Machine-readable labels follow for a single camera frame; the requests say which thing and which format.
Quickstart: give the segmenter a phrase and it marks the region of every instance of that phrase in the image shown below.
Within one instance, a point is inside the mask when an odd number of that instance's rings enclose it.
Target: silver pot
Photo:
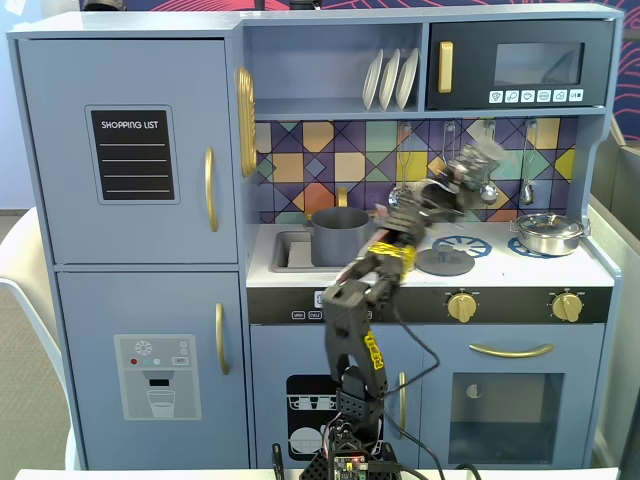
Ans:
[[[364,210],[333,207],[315,212],[309,221],[311,263],[316,267],[344,267],[373,233],[373,222]]]
[[[589,235],[588,228],[554,213],[525,215],[516,220],[518,240],[532,252],[559,257],[573,253],[580,238]]]

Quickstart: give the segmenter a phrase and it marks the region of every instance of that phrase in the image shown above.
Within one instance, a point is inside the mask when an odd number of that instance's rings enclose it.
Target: button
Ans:
[[[566,102],[567,101],[567,91],[566,90],[554,90],[553,91],[553,101],[554,102]]]
[[[538,102],[548,102],[551,100],[551,90],[538,90]]]
[[[569,101],[581,102],[583,94],[584,94],[584,90],[582,88],[574,88],[573,90],[569,91]]]
[[[520,94],[520,101],[523,103],[533,103],[536,99],[535,90],[523,90]]]
[[[507,90],[504,96],[505,103],[518,103],[520,92],[518,90]]]
[[[489,92],[489,103],[502,103],[502,90],[491,90]]]

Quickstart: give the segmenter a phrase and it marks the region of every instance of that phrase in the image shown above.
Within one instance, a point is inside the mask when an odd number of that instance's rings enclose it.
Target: play kitchen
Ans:
[[[441,365],[385,406],[447,467],[589,466],[620,277],[586,208],[622,13],[155,15],[9,34],[82,466],[270,468],[277,442],[304,468],[336,415],[322,291],[379,205],[470,156],[499,160],[481,202],[428,229],[396,302]],[[391,388],[431,365],[369,317]]]

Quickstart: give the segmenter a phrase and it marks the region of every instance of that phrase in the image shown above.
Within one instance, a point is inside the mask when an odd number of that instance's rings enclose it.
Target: gold door handle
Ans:
[[[347,206],[347,187],[338,187],[338,207]]]
[[[486,345],[480,344],[471,344],[469,348],[474,352],[483,353],[485,355],[491,355],[493,357],[501,357],[501,358],[533,358],[539,357],[540,355],[544,355],[545,353],[549,353],[551,350],[555,348],[555,345],[550,343],[546,345],[541,345],[538,348],[534,348],[533,350],[525,350],[524,352],[510,352],[508,350],[499,350],[497,348],[488,347]]]
[[[209,224],[211,231],[218,231],[218,217],[216,216],[216,207],[213,203],[213,149],[207,147],[205,154],[204,166],[204,186],[207,195],[207,210],[209,211]]]
[[[438,92],[451,93],[453,84],[453,42],[440,42]]]
[[[400,376],[398,378],[398,382],[400,386],[407,383],[407,376],[404,372],[400,372]],[[402,430],[407,429],[407,389],[400,389],[400,428]]]
[[[222,304],[216,304],[216,348],[218,350],[218,363],[220,364],[220,370],[223,375],[229,374],[229,365],[224,356],[224,329],[222,323],[224,321],[224,310]]]

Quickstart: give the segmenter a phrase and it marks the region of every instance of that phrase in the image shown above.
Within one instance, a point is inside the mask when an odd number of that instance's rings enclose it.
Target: white chair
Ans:
[[[0,289],[8,289],[13,293],[31,322],[58,375],[69,408],[42,235],[35,208],[15,224],[0,244]],[[80,470],[73,425],[67,436],[65,470]]]

